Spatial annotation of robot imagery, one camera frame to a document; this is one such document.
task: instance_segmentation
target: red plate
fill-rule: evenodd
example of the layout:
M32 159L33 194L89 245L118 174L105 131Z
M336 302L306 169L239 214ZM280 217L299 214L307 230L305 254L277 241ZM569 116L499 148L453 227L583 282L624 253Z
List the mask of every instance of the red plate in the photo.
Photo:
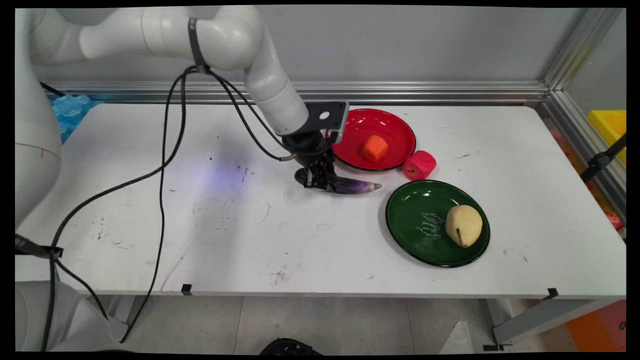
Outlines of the red plate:
M389 144L382 159L373 162L362 156L362 147L371 135L378 135ZM415 152L415 135L402 119L376 109L349 111L342 141L333 151L347 165L360 170L384 171L402 165Z

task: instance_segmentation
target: pear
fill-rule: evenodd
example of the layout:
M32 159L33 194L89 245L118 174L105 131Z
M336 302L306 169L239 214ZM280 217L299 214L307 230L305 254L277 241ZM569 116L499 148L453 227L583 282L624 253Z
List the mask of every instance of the pear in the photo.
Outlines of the pear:
M469 205L454 206L447 213L447 234L460 247L470 247L480 237L482 218Z

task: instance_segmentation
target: yellow bin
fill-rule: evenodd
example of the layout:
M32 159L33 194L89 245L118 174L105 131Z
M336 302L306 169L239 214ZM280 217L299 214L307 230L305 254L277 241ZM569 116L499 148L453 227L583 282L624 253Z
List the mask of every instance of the yellow bin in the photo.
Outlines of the yellow bin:
M593 110L587 118L596 130L602 135L604 140L613 145L616 140L627 132L627 111L626 110ZM622 162L627 165L627 147L618 154Z

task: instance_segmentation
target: gray wall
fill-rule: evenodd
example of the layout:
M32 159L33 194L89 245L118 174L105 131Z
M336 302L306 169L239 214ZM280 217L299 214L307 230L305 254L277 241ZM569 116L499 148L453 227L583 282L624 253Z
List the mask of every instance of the gray wall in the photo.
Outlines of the gray wall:
M217 6L192 6L211 19ZM583 12L577 8L261 5L293 81L520 81L543 77ZM112 8L59 9L98 24ZM43 81L168 81L188 61L112 58L37 68ZM233 80L239 71L221 72Z
M623 10L582 64L567 92L584 114L627 109L627 11Z

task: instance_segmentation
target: pink object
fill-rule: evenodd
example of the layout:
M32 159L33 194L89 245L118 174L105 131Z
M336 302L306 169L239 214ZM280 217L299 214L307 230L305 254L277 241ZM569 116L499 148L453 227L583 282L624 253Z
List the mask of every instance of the pink object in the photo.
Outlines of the pink object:
M424 180L436 168L436 159L426 151L416 151L402 167L406 177L411 181Z

